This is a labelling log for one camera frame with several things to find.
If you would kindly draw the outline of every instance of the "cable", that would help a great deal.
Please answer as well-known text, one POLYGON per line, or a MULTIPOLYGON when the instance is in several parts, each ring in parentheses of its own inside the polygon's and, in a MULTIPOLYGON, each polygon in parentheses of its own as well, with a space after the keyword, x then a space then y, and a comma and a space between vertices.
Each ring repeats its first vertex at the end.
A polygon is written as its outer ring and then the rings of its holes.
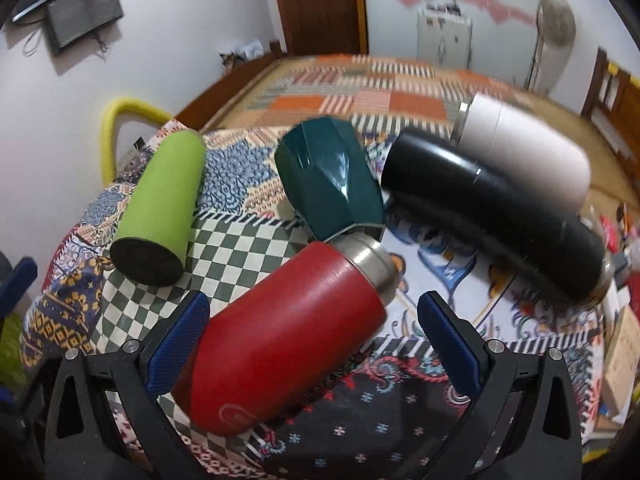
POLYGON ((94 40, 98 42, 98 45, 100 45, 100 51, 103 54, 106 54, 109 49, 109 45, 102 40, 100 33, 97 30, 92 34, 92 38, 94 38, 94 40))
POLYGON ((31 57, 33 56, 33 54, 36 53, 36 50, 38 49, 38 47, 40 46, 40 41, 42 40, 42 26, 36 28, 27 38, 27 41, 24 42, 24 46, 22 47, 22 55, 24 57, 31 57), (33 45, 32 48, 27 48, 28 44, 31 42, 31 40, 33 40, 33 38, 36 36, 36 34, 40 33, 40 35, 38 36, 38 39, 36 40, 36 43, 33 45))
POLYGON ((34 22, 15 22, 14 25, 16 27, 29 27, 29 25, 37 25, 39 23, 42 23, 44 21, 44 18, 40 18, 39 20, 35 20, 34 22))

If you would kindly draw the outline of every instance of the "standing fan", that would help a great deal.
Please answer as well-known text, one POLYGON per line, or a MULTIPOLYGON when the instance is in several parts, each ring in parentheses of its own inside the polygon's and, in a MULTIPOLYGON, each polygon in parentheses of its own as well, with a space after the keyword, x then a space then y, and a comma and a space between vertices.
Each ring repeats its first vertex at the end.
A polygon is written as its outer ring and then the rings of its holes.
POLYGON ((548 96, 566 67, 575 42, 575 17, 567 0, 542 0, 538 47, 529 90, 548 96))

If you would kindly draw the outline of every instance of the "metal screw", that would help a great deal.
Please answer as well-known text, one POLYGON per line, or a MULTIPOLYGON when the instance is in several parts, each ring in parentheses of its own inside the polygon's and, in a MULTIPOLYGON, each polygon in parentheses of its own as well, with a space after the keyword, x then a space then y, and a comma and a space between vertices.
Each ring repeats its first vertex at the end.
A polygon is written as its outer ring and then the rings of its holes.
POLYGON ((73 361, 76 357, 78 357, 79 353, 80 351, 77 348, 70 348, 65 352, 65 359, 73 361))
POLYGON ((549 357, 551 357, 554 361, 559 361, 560 359, 562 359, 562 352, 557 348, 550 348, 549 357))
POLYGON ((122 345, 122 349, 126 354, 133 354, 138 348, 140 348, 140 342, 136 339, 129 339, 124 345, 122 345))
POLYGON ((488 347, 494 354, 501 354, 504 352, 504 343, 499 339, 491 339, 488 343, 488 347))

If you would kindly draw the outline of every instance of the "orange patch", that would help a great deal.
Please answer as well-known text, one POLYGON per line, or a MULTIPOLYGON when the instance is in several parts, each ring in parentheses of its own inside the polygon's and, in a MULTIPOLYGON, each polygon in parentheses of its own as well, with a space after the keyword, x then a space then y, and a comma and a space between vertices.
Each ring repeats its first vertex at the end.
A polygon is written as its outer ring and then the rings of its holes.
POLYGON ((465 83, 488 85, 490 80, 487 76, 469 72, 469 70, 456 70, 456 75, 465 83))
POLYGON ((432 120, 446 121, 447 113, 442 101, 422 95, 400 94, 393 92, 389 103, 390 112, 403 112, 412 116, 428 117, 432 120))
POLYGON ((324 97, 319 95, 278 97, 269 110, 319 110, 324 97))

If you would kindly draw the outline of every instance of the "wooden door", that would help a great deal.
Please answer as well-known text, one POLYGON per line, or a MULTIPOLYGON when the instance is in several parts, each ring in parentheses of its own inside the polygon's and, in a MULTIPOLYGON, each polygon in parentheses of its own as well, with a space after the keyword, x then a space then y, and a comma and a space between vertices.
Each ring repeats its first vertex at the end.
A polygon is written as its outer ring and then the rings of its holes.
POLYGON ((278 0, 278 7, 290 54, 364 53, 364 0, 278 0))

